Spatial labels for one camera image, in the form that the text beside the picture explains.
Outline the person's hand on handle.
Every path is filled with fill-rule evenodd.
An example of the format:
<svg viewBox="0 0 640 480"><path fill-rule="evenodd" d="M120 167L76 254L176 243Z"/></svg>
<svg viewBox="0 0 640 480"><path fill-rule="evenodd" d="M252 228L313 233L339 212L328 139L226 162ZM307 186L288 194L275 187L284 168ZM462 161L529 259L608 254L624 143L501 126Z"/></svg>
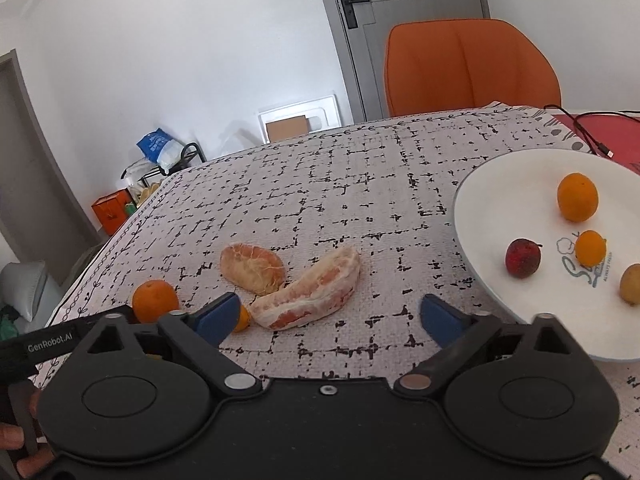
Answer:
<svg viewBox="0 0 640 480"><path fill-rule="evenodd" d="M37 421L37 406L41 396L38 388L32 392L28 402L30 421L34 424ZM3 451L15 451L25 444L24 429L2 422L1 424L1 448ZM55 460L52 448L48 444L40 444L38 452L29 455L15 463L15 470L21 479L31 479L41 471L46 470Z"/></svg>

